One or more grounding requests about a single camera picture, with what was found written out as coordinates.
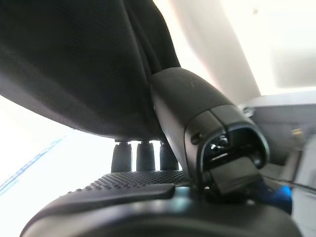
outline textured black plastic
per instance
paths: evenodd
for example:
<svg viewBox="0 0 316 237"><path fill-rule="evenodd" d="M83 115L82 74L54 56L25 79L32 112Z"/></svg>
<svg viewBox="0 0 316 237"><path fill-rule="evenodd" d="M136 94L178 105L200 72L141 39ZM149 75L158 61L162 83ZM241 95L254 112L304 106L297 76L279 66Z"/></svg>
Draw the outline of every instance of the textured black plastic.
<svg viewBox="0 0 316 237"><path fill-rule="evenodd" d="M164 171L137 171L111 173L102 176L100 179L91 183L86 189L94 188L123 188L127 186L142 186L144 184L169 184L176 186L187 185L188 181L182 170L164 170Z"/></svg>
<svg viewBox="0 0 316 237"><path fill-rule="evenodd" d="M106 174L84 189L69 192L48 204L27 223L21 236L29 226L46 216L127 202L168 199L173 196L175 186L188 184L181 170Z"/></svg>

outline black fabric headrest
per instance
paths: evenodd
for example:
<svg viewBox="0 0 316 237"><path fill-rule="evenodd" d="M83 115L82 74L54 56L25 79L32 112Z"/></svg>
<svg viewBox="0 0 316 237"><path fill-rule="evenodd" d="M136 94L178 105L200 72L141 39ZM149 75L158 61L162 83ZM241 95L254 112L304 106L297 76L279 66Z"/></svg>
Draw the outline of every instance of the black fabric headrest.
<svg viewBox="0 0 316 237"><path fill-rule="evenodd" d="M163 137L147 78L179 67L152 1L2 0L0 94L72 128Z"/></svg>

